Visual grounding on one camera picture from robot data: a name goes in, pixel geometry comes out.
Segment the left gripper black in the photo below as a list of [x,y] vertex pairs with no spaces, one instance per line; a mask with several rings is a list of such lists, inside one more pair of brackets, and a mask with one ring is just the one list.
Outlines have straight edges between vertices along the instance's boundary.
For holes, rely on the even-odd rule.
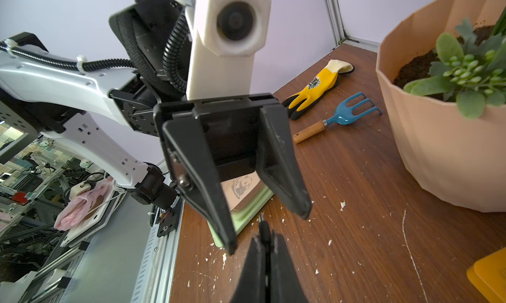
[[284,206],[303,220],[312,200],[295,157],[285,108],[271,94],[172,101],[154,108],[162,149],[185,200],[212,224],[225,251],[237,250],[221,180],[256,171]]

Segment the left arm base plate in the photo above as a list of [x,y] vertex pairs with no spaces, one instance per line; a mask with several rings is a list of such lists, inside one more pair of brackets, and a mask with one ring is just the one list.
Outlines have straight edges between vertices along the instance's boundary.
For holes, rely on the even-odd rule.
[[152,207],[150,214],[150,226],[155,227],[158,238],[167,236],[179,226],[183,200],[177,197],[169,209]]

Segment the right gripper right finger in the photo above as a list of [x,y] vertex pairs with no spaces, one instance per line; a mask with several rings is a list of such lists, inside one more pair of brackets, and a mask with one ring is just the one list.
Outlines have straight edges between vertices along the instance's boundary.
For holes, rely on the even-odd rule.
[[308,302],[285,239],[277,233],[271,236],[270,302]]

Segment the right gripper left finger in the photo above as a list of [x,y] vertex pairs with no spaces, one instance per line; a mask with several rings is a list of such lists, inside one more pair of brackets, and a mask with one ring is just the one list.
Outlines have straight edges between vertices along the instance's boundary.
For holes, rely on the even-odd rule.
[[252,238],[246,260],[230,302],[267,302],[268,251],[259,236]]

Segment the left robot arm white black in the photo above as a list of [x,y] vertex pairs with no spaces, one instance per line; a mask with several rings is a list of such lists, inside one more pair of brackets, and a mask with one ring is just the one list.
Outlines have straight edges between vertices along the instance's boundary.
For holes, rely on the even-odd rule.
[[141,204],[170,207],[176,190],[135,159],[92,114],[157,131],[177,192],[233,254],[237,237],[221,183],[256,172],[293,213],[312,201],[296,162],[289,118],[271,94],[249,93],[266,43],[271,0],[134,0],[110,18],[127,59],[49,55],[33,34],[1,42],[1,116],[97,163]]

